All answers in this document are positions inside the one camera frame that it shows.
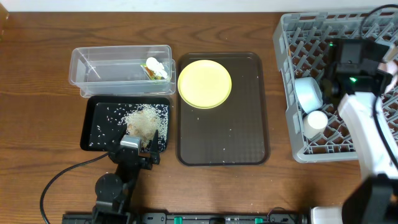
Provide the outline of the yellow plate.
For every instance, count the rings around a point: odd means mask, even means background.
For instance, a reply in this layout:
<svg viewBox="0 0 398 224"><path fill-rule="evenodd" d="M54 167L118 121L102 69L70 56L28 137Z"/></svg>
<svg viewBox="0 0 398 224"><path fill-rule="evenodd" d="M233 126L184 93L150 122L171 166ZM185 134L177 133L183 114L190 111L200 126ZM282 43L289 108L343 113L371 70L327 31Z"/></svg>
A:
<svg viewBox="0 0 398 224"><path fill-rule="evenodd" d="M213 60L189 63L178 76L181 99L198 109L215 108L226 101L232 90L229 71Z"/></svg>

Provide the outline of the white cup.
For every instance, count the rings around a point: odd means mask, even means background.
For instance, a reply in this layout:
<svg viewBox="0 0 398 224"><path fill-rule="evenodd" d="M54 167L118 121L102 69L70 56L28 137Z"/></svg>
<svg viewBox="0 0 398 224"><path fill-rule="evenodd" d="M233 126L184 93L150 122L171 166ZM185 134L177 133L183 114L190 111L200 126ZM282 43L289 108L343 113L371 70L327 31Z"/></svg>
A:
<svg viewBox="0 0 398 224"><path fill-rule="evenodd" d="M328 124L328 117L322 111L312 111L303 119L303 135L306 138L313 138L324 132Z"/></svg>

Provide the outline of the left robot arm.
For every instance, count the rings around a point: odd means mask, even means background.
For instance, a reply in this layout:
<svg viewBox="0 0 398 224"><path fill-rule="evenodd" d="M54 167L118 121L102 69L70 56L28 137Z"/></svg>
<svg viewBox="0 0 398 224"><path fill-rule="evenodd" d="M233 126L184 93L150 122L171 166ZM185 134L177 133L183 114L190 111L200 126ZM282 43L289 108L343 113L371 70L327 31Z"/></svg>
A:
<svg viewBox="0 0 398 224"><path fill-rule="evenodd" d="M134 223L139 221L129 211L132 193L136 187L139 172L151 170L154 164L160 163L159 132L156 130L150 144L149 156L144 157L141 151L141 139L121 133L113 137L106 146L108 157L117 165L114 173L101 176L95 185L96 204L93 208L91 222Z"/></svg>

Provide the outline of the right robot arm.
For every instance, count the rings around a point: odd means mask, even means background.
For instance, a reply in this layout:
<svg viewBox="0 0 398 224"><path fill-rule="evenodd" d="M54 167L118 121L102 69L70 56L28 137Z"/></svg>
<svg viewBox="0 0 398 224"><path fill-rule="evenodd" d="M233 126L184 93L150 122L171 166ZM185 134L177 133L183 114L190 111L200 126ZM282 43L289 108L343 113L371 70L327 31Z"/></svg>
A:
<svg viewBox="0 0 398 224"><path fill-rule="evenodd" d="M386 72L323 78L323 93L338 106L353 140L363 182L342 206L312 208L311 223L397 223L391 200L397 195L397 144L379 101L395 81Z"/></svg>

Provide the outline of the blue bowl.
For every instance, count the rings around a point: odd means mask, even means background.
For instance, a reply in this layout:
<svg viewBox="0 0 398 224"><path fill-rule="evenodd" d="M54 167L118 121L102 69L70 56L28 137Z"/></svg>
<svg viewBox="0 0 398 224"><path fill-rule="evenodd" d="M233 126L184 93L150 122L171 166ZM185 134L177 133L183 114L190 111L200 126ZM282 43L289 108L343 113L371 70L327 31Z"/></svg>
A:
<svg viewBox="0 0 398 224"><path fill-rule="evenodd" d="M323 105L323 97L317 81L312 77L298 78L295 92L302 109L309 114Z"/></svg>

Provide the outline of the green snack wrapper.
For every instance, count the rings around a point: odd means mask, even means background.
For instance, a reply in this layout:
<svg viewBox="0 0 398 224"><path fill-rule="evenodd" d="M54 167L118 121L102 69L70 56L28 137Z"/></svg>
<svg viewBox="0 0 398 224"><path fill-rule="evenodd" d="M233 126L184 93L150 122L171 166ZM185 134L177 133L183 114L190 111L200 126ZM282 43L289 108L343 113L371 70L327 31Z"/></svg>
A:
<svg viewBox="0 0 398 224"><path fill-rule="evenodd" d="M146 64L140 64L144 73L148 76L150 80L165 80L169 76L167 72L163 68L157 68L155 70L151 70Z"/></svg>

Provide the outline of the pink bowl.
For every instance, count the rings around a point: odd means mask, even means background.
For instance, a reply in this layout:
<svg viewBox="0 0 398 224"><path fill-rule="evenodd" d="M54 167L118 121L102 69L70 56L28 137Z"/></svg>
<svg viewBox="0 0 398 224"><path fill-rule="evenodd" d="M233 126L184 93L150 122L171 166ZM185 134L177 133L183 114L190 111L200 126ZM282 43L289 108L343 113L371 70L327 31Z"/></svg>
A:
<svg viewBox="0 0 398 224"><path fill-rule="evenodd" d="M397 46L391 46L386 56L384 57L385 63L379 64L380 70L392 75L392 80L390 84L386 86L384 93L391 91L396 86L397 83L397 62L393 61L396 55L397 55Z"/></svg>

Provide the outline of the white tissue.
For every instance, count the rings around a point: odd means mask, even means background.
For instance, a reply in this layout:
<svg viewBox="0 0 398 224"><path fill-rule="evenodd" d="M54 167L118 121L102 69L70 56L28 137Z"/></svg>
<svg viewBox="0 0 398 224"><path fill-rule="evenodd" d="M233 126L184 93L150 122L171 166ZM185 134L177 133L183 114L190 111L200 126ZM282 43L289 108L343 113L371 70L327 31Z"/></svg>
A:
<svg viewBox="0 0 398 224"><path fill-rule="evenodd" d="M163 66L162 63L160 63L156 58L154 57L149 57L146 60L146 65L151 69L155 70L157 68L163 68L165 70L165 67Z"/></svg>

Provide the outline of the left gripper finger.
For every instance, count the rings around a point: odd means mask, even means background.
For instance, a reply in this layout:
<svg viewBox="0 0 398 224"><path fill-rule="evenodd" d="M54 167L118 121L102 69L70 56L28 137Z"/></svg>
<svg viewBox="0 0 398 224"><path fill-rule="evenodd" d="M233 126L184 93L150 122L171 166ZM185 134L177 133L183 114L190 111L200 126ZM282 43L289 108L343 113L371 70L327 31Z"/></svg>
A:
<svg viewBox="0 0 398 224"><path fill-rule="evenodd" d="M154 133L154 137L152 139L152 143L150 145L150 154L152 156L158 156L159 155L159 131L156 130Z"/></svg>
<svg viewBox="0 0 398 224"><path fill-rule="evenodd" d="M127 126L124 125L113 137L111 141L111 152L117 152L119 151L120 145L121 145L121 140L126 134Z"/></svg>

